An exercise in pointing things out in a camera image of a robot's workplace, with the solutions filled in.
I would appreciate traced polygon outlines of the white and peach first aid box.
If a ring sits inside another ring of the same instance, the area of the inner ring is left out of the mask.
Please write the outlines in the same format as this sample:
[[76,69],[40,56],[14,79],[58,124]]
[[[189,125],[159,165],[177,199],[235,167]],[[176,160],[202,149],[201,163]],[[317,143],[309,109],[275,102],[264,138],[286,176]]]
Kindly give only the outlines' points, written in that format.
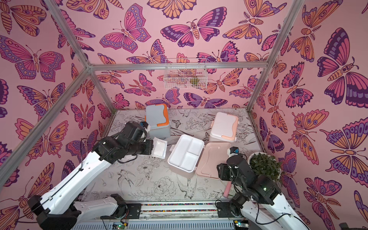
[[217,112],[211,124],[209,142],[235,142],[238,124],[237,116]]

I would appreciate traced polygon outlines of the pink first aid box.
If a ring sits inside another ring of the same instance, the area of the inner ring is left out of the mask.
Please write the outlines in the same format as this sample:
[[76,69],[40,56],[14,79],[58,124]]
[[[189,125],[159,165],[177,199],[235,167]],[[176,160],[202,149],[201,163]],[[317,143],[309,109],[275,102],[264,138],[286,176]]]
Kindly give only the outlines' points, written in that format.
[[171,148],[171,154],[167,160],[170,170],[187,179],[194,175],[218,180],[217,166],[225,164],[229,158],[229,142],[209,142],[182,135],[178,142]]

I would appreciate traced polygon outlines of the white divided tray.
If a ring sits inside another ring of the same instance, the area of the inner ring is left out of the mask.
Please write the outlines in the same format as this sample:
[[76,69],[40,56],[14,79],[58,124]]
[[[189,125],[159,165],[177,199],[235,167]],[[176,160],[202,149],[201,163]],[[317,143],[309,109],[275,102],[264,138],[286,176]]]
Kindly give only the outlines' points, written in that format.
[[167,160],[170,170],[186,178],[192,178],[205,143],[189,135],[181,135]]

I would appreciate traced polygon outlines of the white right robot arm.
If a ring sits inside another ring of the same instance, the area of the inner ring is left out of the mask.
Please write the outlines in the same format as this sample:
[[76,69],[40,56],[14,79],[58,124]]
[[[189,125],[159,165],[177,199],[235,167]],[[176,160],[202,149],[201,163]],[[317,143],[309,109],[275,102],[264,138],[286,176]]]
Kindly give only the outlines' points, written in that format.
[[218,211],[243,217],[262,230],[307,230],[277,184],[280,167],[274,157],[257,152],[248,160],[231,156],[217,165],[219,179],[233,186],[235,195],[228,202],[216,201]]

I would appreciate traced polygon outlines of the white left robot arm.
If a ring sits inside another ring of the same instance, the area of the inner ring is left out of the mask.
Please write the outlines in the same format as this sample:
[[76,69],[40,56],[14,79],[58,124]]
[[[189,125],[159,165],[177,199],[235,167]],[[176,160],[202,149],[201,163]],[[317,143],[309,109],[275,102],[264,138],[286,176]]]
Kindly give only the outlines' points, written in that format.
[[125,218],[126,201],[119,194],[100,200],[79,202],[75,199],[100,173],[127,156],[150,155],[147,122],[129,121],[121,132],[102,138],[86,158],[53,189],[28,201],[43,230],[70,230],[76,224],[95,218]]

